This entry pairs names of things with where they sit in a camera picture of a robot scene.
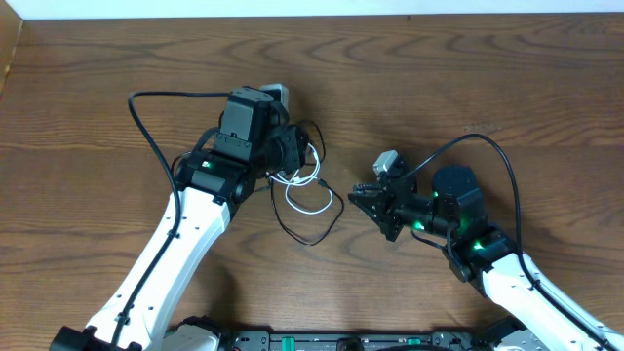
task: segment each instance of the white cable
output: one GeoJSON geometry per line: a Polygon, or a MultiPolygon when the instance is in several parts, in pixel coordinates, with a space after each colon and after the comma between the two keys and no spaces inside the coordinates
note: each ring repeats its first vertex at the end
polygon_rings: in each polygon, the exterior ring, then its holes
{"type": "Polygon", "coordinates": [[[314,181],[317,178],[317,175],[319,174],[319,172],[321,171],[321,160],[319,159],[319,153],[316,151],[316,148],[314,148],[314,146],[312,146],[312,144],[308,144],[308,146],[310,147],[310,149],[312,149],[312,155],[314,156],[314,159],[316,161],[315,165],[314,165],[314,171],[312,171],[312,173],[310,175],[307,176],[303,176],[303,177],[299,177],[297,176],[299,174],[300,170],[296,170],[296,172],[294,172],[294,174],[291,176],[291,179],[284,179],[284,177],[280,174],[276,174],[277,177],[273,176],[273,175],[269,175],[271,177],[271,179],[273,179],[274,181],[280,183],[280,184],[284,184],[286,185],[286,191],[284,191],[284,197],[286,198],[286,201],[289,203],[289,205],[291,205],[291,207],[299,212],[301,212],[302,214],[305,215],[318,215],[320,213],[322,213],[324,210],[328,209],[333,202],[333,193],[331,190],[328,190],[330,192],[330,201],[320,210],[318,211],[306,211],[304,209],[299,208],[297,205],[295,205],[292,201],[291,198],[289,197],[289,189],[291,188],[291,186],[306,186],[309,183],[311,183],[312,181],[314,181]]]}
{"type": "Polygon", "coordinates": [[[318,214],[322,213],[324,210],[328,209],[328,208],[332,205],[332,201],[333,201],[333,193],[332,193],[330,190],[328,190],[328,191],[330,192],[330,201],[329,201],[329,202],[328,202],[328,203],[327,203],[327,204],[326,204],[326,205],[325,205],[322,209],[320,209],[320,210],[318,210],[318,211],[313,211],[313,212],[310,212],[310,211],[306,211],[306,210],[300,209],[300,208],[299,208],[299,207],[297,207],[297,206],[296,206],[296,205],[295,205],[295,204],[291,201],[291,199],[289,198],[289,187],[290,187],[290,186],[289,186],[289,185],[287,185],[287,186],[286,186],[286,191],[284,192],[284,196],[286,197],[286,201],[287,201],[287,202],[291,205],[291,207],[292,207],[293,209],[295,209],[295,210],[297,210],[297,211],[301,212],[302,214],[305,214],[305,215],[318,215],[318,214]]]}

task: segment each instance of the black cable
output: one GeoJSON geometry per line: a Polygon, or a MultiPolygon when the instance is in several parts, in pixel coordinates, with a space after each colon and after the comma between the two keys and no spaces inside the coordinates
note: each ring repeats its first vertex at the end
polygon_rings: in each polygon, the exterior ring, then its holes
{"type": "Polygon", "coordinates": [[[182,158],[190,155],[191,152],[192,151],[182,152],[181,154],[177,155],[177,157],[174,158],[174,160],[172,161],[171,166],[169,167],[169,171],[172,173],[172,175],[176,176],[176,163],[177,163],[177,161],[179,161],[182,158]]]}
{"type": "MultiPolygon", "coordinates": [[[[316,129],[316,131],[319,133],[319,139],[321,140],[321,147],[323,147],[323,156],[321,156],[321,162],[323,163],[323,161],[325,161],[325,155],[326,155],[326,149],[325,149],[325,140],[323,139],[323,133],[321,133],[321,129],[319,128],[319,125],[316,124],[316,122],[309,120],[309,119],[304,119],[302,121],[300,121],[298,124],[304,124],[304,123],[309,123],[312,126],[314,126],[314,128],[316,129]]],[[[309,164],[306,163],[306,166],[314,166],[314,164],[309,164]]]]}
{"type": "Polygon", "coordinates": [[[338,219],[342,215],[342,212],[344,212],[344,200],[342,200],[342,197],[340,195],[338,195],[338,193],[333,191],[333,189],[324,180],[319,178],[318,179],[319,185],[321,185],[322,187],[324,187],[324,188],[328,189],[329,191],[331,191],[333,196],[335,196],[336,198],[338,198],[338,200],[340,200],[340,212],[333,219],[333,221],[331,222],[331,224],[328,227],[328,229],[325,231],[325,233],[323,233],[323,235],[318,240],[316,240],[314,242],[307,242],[303,238],[301,238],[301,236],[299,234],[297,234],[295,231],[293,231],[292,229],[288,228],[288,226],[286,226],[286,224],[284,224],[284,222],[280,219],[280,215],[278,214],[278,211],[277,211],[277,206],[275,206],[275,196],[273,194],[273,185],[274,185],[275,182],[271,178],[268,178],[268,181],[269,181],[269,188],[270,188],[270,191],[271,191],[271,204],[273,205],[273,212],[275,212],[275,217],[277,218],[278,223],[280,223],[280,226],[282,227],[282,229],[284,229],[284,231],[288,235],[290,235],[293,239],[297,240],[297,242],[299,244],[301,244],[301,245],[315,246],[315,245],[319,244],[320,242],[322,242],[328,236],[328,234],[330,234],[330,232],[332,231],[333,226],[335,225],[335,223],[338,221],[338,219]]]}
{"type": "Polygon", "coordinates": [[[411,351],[411,350],[430,350],[430,351],[450,351],[451,349],[434,345],[401,345],[391,346],[376,351],[411,351]]]}
{"type": "Polygon", "coordinates": [[[202,147],[204,147],[204,145],[206,145],[208,140],[210,140],[211,137],[213,137],[213,135],[215,135],[219,130],[220,130],[219,127],[213,127],[213,128],[209,128],[205,132],[203,132],[202,136],[199,137],[199,140],[197,140],[197,143],[193,147],[193,151],[201,150],[202,147]]]}
{"type": "Polygon", "coordinates": [[[129,322],[130,310],[134,306],[138,293],[143,288],[143,285],[145,285],[147,278],[149,278],[149,275],[152,273],[152,271],[156,267],[156,264],[158,264],[158,261],[163,256],[163,254],[169,247],[172,240],[176,237],[177,229],[179,228],[179,224],[181,221],[181,212],[182,212],[181,202],[179,199],[179,194],[177,193],[176,182],[174,180],[174,174],[170,170],[170,166],[167,163],[167,159],[165,159],[163,152],[160,150],[160,148],[156,144],[156,141],[154,141],[154,138],[149,134],[147,129],[145,129],[145,126],[143,126],[143,123],[140,121],[140,118],[138,118],[137,112],[135,111],[135,97],[143,97],[143,96],[227,97],[229,96],[229,93],[135,92],[135,93],[130,94],[130,96],[128,97],[128,108],[130,109],[130,113],[132,114],[133,119],[135,120],[136,126],[138,127],[140,132],[145,137],[145,140],[147,140],[147,143],[149,143],[149,146],[152,148],[152,150],[156,154],[156,157],[158,158],[158,161],[160,161],[161,166],[163,166],[163,169],[165,169],[165,174],[167,175],[167,179],[169,180],[169,184],[174,194],[175,220],[174,220],[174,225],[172,229],[170,230],[167,236],[167,239],[165,240],[165,243],[163,243],[163,246],[156,253],[156,255],[154,256],[154,259],[152,259],[152,261],[149,263],[149,266],[147,266],[147,269],[145,269],[145,272],[140,277],[140,279],[138,280],[138,283],[136,283],[135,288],[130,294],[130,297],[128,298],[128,301],[126,302],[124,309],[118,315],[117,326],[115,327],[115,332],[113,333],[111,340],[110,340],[111,350],[115,350],[117,348],[117,344],[119,343],[119,337],[121,336],[121,329],[126,325],[127,322],[129,322]]]}
{"type": "Polygon", "coordinates": [[[447,228],[447,253],[450,259],[455,260],[455,255],[452,253],[452,242],[450,240],[450,234],[457,229],[457,223],[451,223],[447,228]]]}
{"type": "Polygon", "coordinates": [[[277,112],[278,116],[280,117],[279,124],[288,125],[291,120],[291,116],[289,115],[289,111],[286,109],[286,107],[284,107],[284,105],[280,101],[271,101],[270,106],[271,108],[273,108],[273,110],[275,110],[275,112],[277,112]]]}
{"type": "Polygon", "coordinates": [[[522,267],[523,272],[525,273],[526,278],[531,283],[531,286],[533,288],[535,288],[539,293],[541,293],[541,295],[550,304],[552,304],[553,307],[555,307],[555,309],[557,309],[566,318],[571,320],[580,330],[582,330],[583,332],[587,333],[587,335],[591,339],[593,339],[596,343],[598,343],[602,348],[605,348],[607,350],[615,350],[611,345],[609,345],[608,340],[602,339],[594,331],[590,330],[587,326],[585,326],[585,324],[583,324],[581,321],[579,321],[575,316],[573,316],[571,313],[569,313],[567,310],[565,310],[564,307],[561,306],[561,304],[557,300],[555,300],[554,297],[549,295],[544,290],[544,288],[541,286],[541,282],[539,280],[535,280],[533,278],[532,274],[528,271],[527,264],[525,263],[525,257],[524,257],[524,251],[523,251],[522,232],[521,232],[522,218],[521,218],[520,194],[519,194],[519,191],[518,191],[518,184],[516,182],[516,176],[514,175],[514,171],[513,171],[512,167],[511,167],[509,159],[507,158],[507,155],[505,155],[505,152],[503,152],[503,150],[500,148],[500,146],[498,146],[498,144],[496,142],[494,142],[494,140],[492,140],[491,138],[489,138],[487,136],[480,135],[480,134],[468,134],[468,135],[465,135],[465,136],[460,136],[460,137],[458,137],[458,138],[456,138],[454,140],[451,140],[450,142],[448,142],[447,144],[445,144],[444,146],[439,148],[436,152],[431,154],[431,156],[429,156],[429,158],[427,158],[424,162],[422,162],[420,165],[416,166],[416,168],[414,168],[413,170],[411,170],[407,174],[403,175],[402,178],[415,175],[416,173],[418,173],[418,171],[420,171],[423,167],[425,167],[427,164],[429,164],[433,159],[435,159],[436,157],[440,156],[440,154],[442,154],[443,152],[447,151],[450,147],[452,147],[453,145],[461,142],[462,140],[469,139],[469,138],[478,138],[478,139],[486,141],[488,144],[490,144],[498,152],[500,157],[503,159],[503,162],[505,163],[505,167],[507,168],[507,173],[509,174],[509,178],[511,180],[511,185],[512,185],[512,188],[513,188],[513,191],[514,191],[514,205],[515,205],[515,209],[516,209],[516,244],[517,244],[517,246],[516,246],[516,255],[518,256],[518,262],[520,263],[520,266],[522,267]]]}
{"type": "Polygon", "coordinates": [[[436,243],[436,242],[433,242],[433,241],[431,241],[431,240],[428,240],[428,239],[424,239],[424,238],[419,237],[419,236],[416,234],[416,232],[415,232],[415,231],[413,231],[413,229],[411,230],[411,236],[412,236],[414,239],[416,239],[417,241],[419,241],[419,242],[421,242],[421,243],[424,243],[424,244],[427,244],[427,245],[430,245],[430,246],[432,246],[432,247],[434,247],[434,248],[436,248],[436,249],[440,249],[440,250],[444,250],[444,249],[445,249],[445,247],[443,247],[442,245],[440,245],[440,244],[438,244],[438,243],[436,243]]]}

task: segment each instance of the white wall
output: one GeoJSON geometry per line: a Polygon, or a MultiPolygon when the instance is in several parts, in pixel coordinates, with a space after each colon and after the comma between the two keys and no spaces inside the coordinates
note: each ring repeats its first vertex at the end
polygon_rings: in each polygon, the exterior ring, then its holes
{"type": "Polygon", "coordinates": [[[624,12],[624,0],[7,0],[7,2],[24,20],[624,12]]]}

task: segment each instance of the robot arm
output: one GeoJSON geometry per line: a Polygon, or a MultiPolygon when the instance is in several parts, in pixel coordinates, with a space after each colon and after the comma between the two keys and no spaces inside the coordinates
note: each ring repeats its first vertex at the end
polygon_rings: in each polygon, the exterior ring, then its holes
{"type": "MultiPolygon", "coordinates": [[[[213,202],[214,196],[194,188],[180,192],[182,223],[179,235],[159,260],[156,268],[135,299],[130,321],[123,327],[118,346],[128,349],[132,342],[143,349],[160,350],[172,314],[202,257],[225,231],[230,212],[226,204],[213,202]]],[[[110,341],[117,326],[119,311],[162,247],[175,216],[173,195],[160,225],[135,263],[135,266],[102,309],[91,318],[88,328],[94,337],[110,341]]]]}
{"type": "Polygon", "coordinates": [[[355,185],[349,201],[367,214],[389,241],[395,241],[404,226],[411,228],[415,239],[442,251],[462,283],[470,283],[520,321],[507,335],[483,335],[481,341],[477,337],[474,346],[533,349],[509,341],[514,337],[503,337],[528,329],[542,347],[551,350],[624,349],[624,336],[557,289],[526,253],[522,253],[524,262],[519,259],[517,243],[488,221],[483,193],[469,168],[438,170],[431,197],[418,193],[415,174],[396,151],[382,153],[373,170],[377,182],[355,185]],[[417,233],[445,238],[447,244],[428,241],[417,233]]]}
{"type": "MultiPolygon", "coordinates": [[[[177,166],[175,190],[181,212],[177,233],[172,232],[176,218],[172,193],[160,225],[121,287],[84,331],[63,327],[51,350],[162,348],[174,309],[197,265],[254,193],[256,180],[267,174],[290,174],[305,164],[309,136],[289,124],[287,106],[288,90],[282,85],[231,92],[219,128],[207,130],[177,166]],[[211,136],[213,148],[202,149],[211,136]]],[[[132,98],[130,107],[134,112],[132,98]]],[[[212,340],[213,348],[204,344],[208,347],[204,349],[216,349],[217,339],[212,340]]]]}

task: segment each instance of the wooden table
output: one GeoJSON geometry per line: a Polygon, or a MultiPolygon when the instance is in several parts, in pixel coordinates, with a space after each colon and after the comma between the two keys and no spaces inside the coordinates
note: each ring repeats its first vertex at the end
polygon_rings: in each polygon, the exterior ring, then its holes
{"type": "MultiPolygon", "coordinates": [[[[227,91],[282,82],[294,120],[318,122],[323,177],[343,196],[395,148],[415,164],[479,132],[507,151],[526,251],[560,288],[624,332],[624,17],[435,16],[29,21],[0,102],[0,348],[47,348],[114,293],[168,200],[134,125],[134,90],[227,91]]],[[[170,160],[224,107],[145,97],[137,109],[170,160]]],[[[455,147],[491,218],[513,235],[509,179],[486,145],[455,147]]],[[[311,206],[327,193],[295,193],[311,206]]],[[[278,206],[309,237],[329,214],[278,206]]],[[[267,193],[243,205],[175,312],[227,326],[417,331],[484,327],[505,312],[459,283],[404,231],[386,242],[348,205],[306,248],[281,231],[267,193]]]]}

